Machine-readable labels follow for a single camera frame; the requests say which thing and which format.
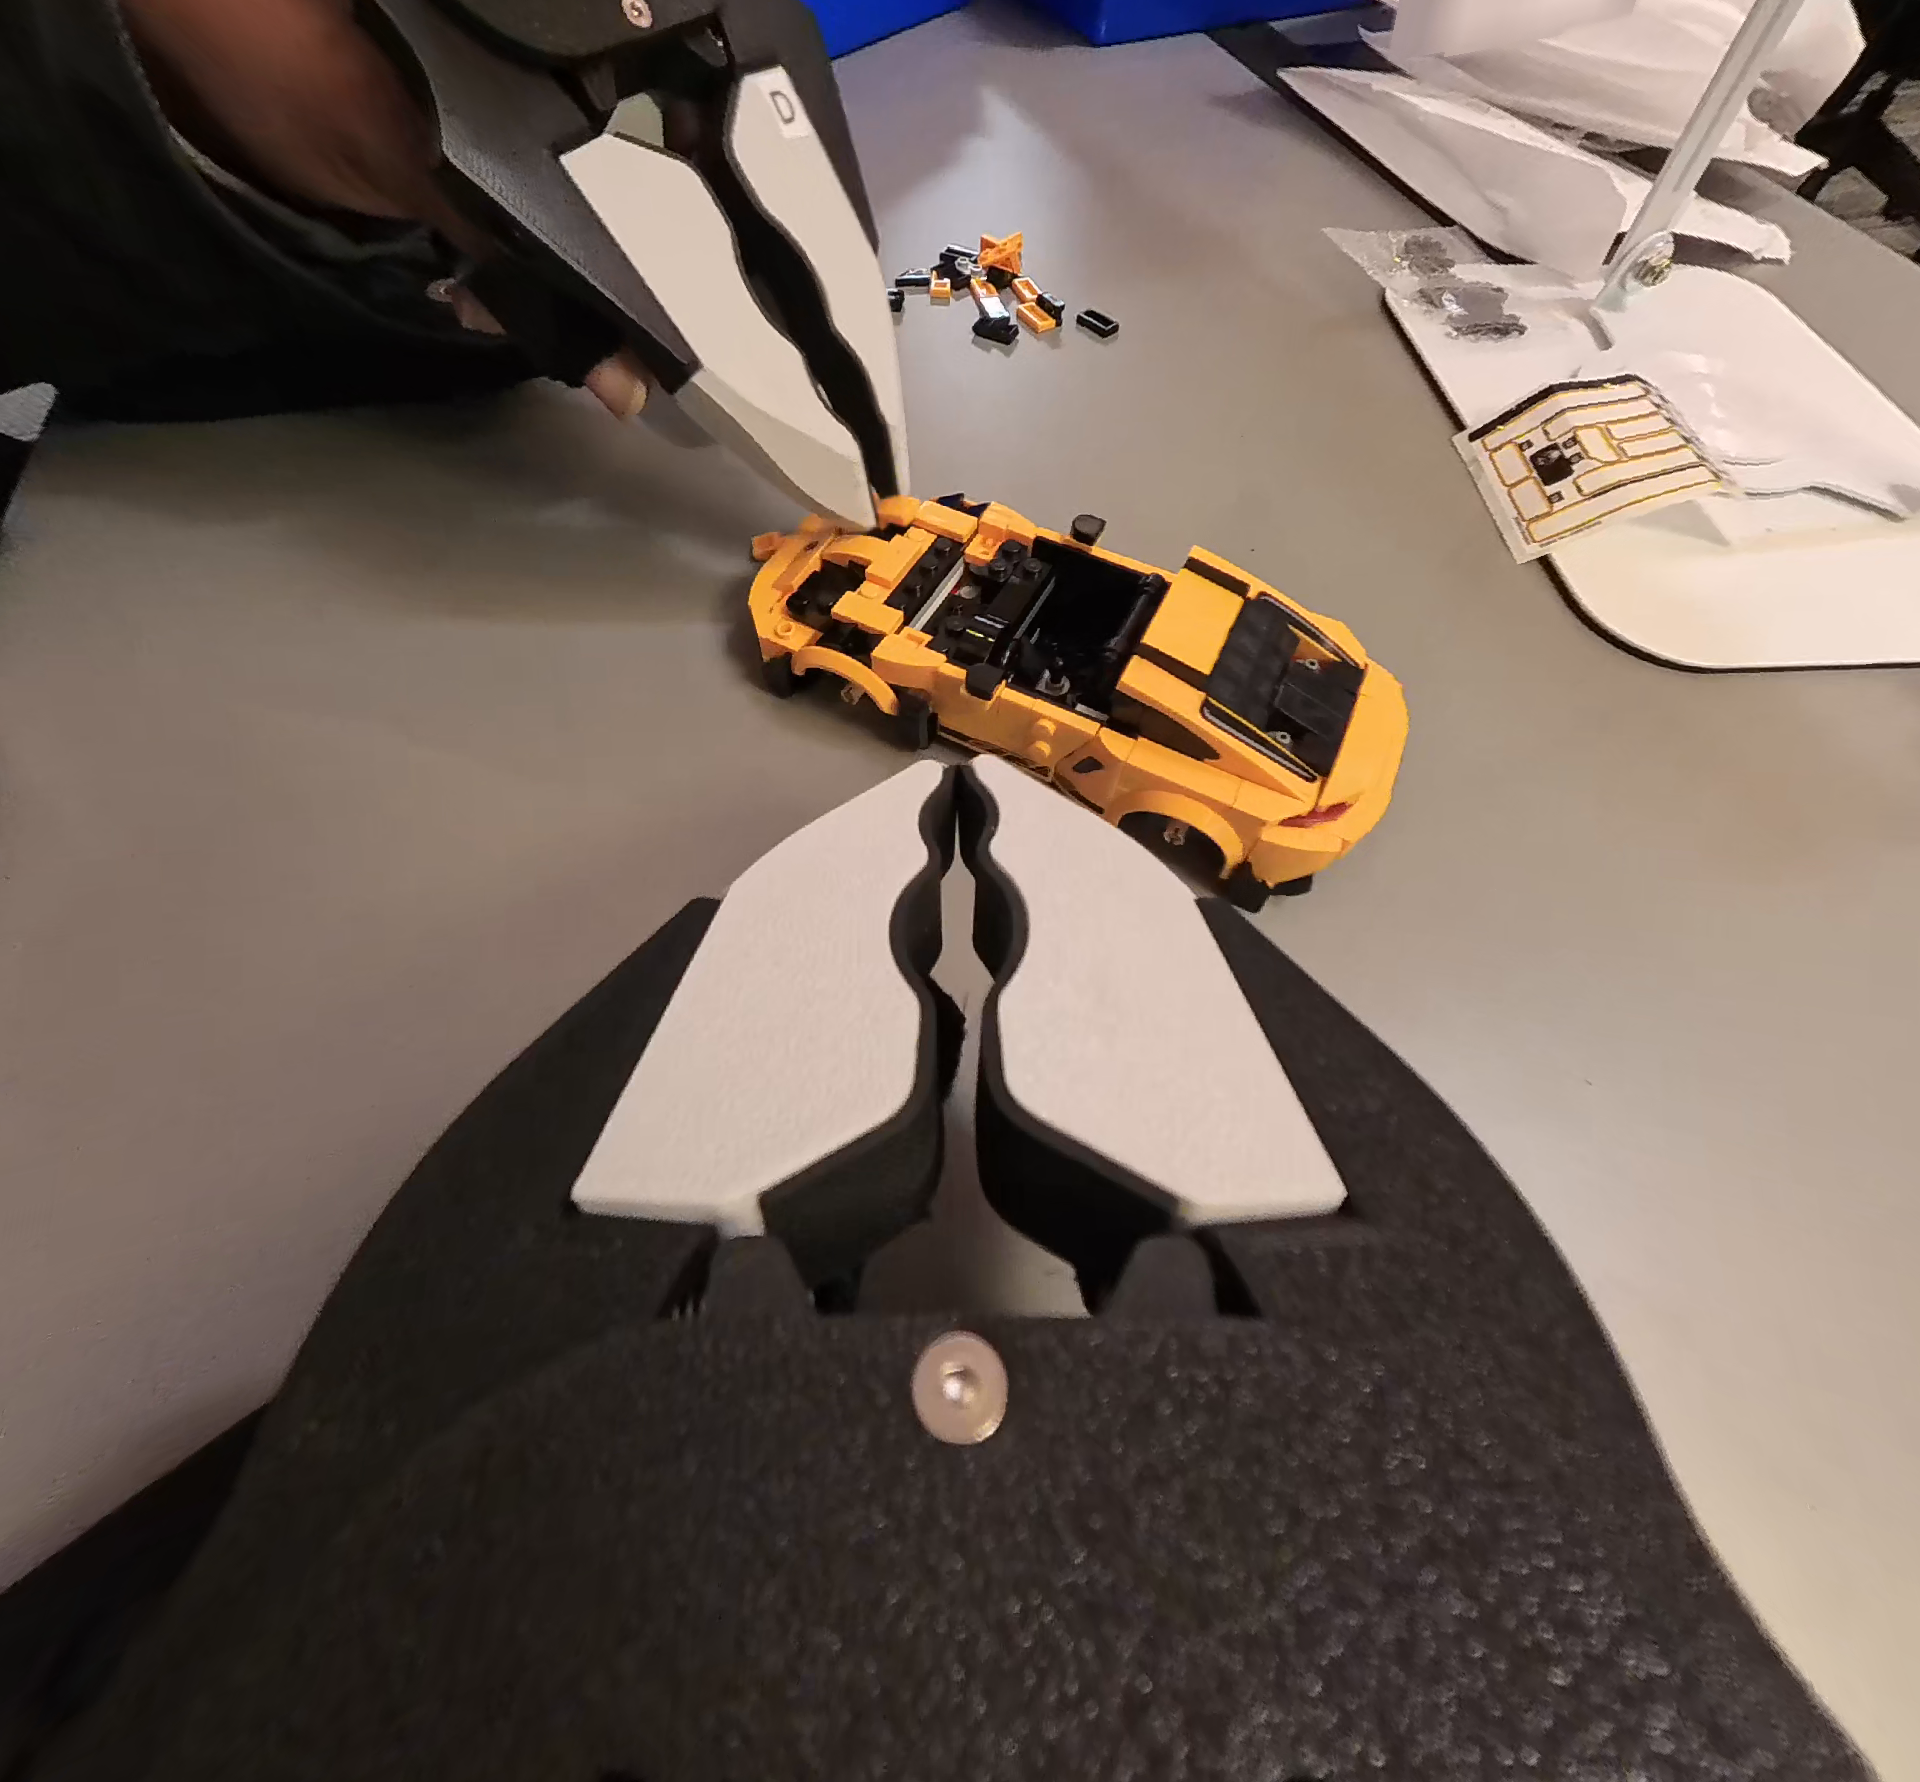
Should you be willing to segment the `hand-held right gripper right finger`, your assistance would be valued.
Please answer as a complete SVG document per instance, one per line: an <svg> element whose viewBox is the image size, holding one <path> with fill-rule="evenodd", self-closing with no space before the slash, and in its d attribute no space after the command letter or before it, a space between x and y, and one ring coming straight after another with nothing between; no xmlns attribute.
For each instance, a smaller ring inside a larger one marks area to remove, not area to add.
<svg viewBox="0 0 1920 1782"><path fill-rule="evenodd" d="M1007 762L957 769L979 1005L973 1164L1099 1315L1147 1242L1319 1228L1348 1183L1199 897Z"/></svg>

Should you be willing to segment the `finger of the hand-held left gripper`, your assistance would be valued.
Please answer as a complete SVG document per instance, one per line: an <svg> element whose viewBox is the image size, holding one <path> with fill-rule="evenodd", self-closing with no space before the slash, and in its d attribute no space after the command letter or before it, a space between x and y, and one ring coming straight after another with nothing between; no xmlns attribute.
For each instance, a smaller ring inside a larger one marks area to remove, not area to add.
<svg viewBox="0 0 1920 1782"><path fill-rule="evenodd" d="M722 150L743 191L739 231L826 411L859 452L871 499L905 492L905 399L891 280L782 66L743 74Z"/></svg>
<svg viewBox="0 0 1920 1782"><path fill-rule="evenodd" d="M690 421L806 512L875 526L855 437L755 299L732 224L699 170L613 133L560 166L677 331L690 361L677 403Z"/></svg>

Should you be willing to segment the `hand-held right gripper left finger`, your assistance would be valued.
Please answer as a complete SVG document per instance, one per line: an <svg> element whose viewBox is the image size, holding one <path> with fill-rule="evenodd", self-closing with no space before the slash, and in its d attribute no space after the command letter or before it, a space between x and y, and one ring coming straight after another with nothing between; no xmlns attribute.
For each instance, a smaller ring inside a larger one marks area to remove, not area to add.
<svg viewBox="0 0 1920 1782"><path fill-rule="evenodd" d="M928 1218L963 1018L933 983L957 769L917 762L716 899L568 1205L775 1242L823 1315Z"/></svg>

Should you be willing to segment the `orange lego car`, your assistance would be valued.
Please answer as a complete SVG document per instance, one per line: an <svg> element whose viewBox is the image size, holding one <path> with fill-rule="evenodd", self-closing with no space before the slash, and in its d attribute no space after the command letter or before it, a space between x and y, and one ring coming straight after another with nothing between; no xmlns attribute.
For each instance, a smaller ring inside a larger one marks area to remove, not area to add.
<svg viewBox="0 0 1920 1782"><path fill-rule="evenodd" d="M1164 571L1102 535L965 496L762 532L745 596L762 687L839 691L907 752L1008 762L1245 912L1307 894L1390 804L1403 682L1215 551Z"/></svg>

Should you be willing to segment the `white wooden book stand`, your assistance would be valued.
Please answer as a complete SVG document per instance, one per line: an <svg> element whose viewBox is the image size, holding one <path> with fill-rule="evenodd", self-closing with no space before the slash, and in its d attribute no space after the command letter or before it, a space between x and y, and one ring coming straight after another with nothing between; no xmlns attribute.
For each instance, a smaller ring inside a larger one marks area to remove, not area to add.
<svg viewBox="0 0 1920 1782"><path fill-rule="evenodd" d="M1682 671L1917 667L1913 415L1763 283L1673 262L1682 199L1802 6L1755 3L1576 319L1468 344L1381 299L1463 432L1565 379L1640 376L1732 473L1740 499L1540 560L1589 628Z"/></svg>

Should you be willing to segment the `pile of orange black lego pieces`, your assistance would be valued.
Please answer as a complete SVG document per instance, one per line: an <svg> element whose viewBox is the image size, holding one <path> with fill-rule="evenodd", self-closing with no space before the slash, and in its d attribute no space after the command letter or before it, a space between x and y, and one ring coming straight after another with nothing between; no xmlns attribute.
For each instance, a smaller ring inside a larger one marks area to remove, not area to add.
<svg viewBox="0 0 1920 1782"><path fill-rule="evenodd" d="M917 305L959 306L968 312L970 340L991 351L1067 327L1067 305L1022 269L1022 234L946 244L924 267L895 273L885 302L891 315Z"/></svg>

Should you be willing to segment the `lego sticker sheet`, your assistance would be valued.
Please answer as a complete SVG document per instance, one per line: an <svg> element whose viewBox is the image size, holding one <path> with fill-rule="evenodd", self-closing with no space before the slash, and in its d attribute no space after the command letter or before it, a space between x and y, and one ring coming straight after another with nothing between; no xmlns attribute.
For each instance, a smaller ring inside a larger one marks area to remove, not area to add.
<svg viewBox="0 0 1920 1782"><path fill-rule="evenodd" d="M1618 520L1740 499L1732 473L1640 376L1546 385L1456 432L1450 448L1514 564Z"/></svg>

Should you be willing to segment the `person's left hand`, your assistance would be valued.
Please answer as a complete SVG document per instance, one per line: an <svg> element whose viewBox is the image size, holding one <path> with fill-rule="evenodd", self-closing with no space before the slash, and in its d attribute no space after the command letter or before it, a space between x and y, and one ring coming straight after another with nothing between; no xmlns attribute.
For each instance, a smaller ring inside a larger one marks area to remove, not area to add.
<svg viewBox="0 0 1920 1782"><path fill-rule="evenodd" d="M110 379L97 415L214 422L537 379L457 279L483 234L354 0L110 3L226 280L203 312L177 283L159 356Z"/></svg>

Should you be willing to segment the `person's black fleece jacket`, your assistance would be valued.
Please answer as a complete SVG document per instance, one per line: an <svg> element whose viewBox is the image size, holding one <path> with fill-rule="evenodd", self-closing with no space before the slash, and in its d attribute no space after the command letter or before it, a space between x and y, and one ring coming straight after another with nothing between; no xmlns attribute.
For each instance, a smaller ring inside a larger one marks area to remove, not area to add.
<svg viewBox="0 0 1920 1782"><path fill-rule="evenodd" d="M3 1776L34 1779L154 1623L250 1453L250 1411L3 1591Z"/></svg>

